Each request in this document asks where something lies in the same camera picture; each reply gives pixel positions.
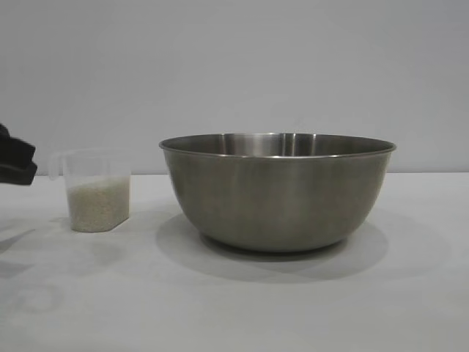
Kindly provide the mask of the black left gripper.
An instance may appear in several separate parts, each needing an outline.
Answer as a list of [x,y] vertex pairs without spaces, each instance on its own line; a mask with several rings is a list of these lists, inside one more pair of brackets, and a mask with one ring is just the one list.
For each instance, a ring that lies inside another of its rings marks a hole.
[[36,147],[10,135],[1,124],[1,184],[30,186],[37,172]]

